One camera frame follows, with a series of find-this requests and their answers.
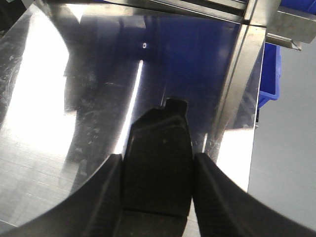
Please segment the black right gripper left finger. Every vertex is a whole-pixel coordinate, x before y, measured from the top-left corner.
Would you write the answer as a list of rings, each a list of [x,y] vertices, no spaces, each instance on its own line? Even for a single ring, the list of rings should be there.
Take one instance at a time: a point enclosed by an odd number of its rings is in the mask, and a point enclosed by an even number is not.
[[[113,237],[121,212],[121,155],[110,155],[73,194],[4,237]]]

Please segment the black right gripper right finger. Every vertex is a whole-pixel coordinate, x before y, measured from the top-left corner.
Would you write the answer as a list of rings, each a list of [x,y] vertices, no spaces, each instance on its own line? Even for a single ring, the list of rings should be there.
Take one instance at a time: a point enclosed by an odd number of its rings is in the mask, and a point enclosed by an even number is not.
[[[314,237],[228,178],[207,154],[194,157],[193,200],[202,237]]]

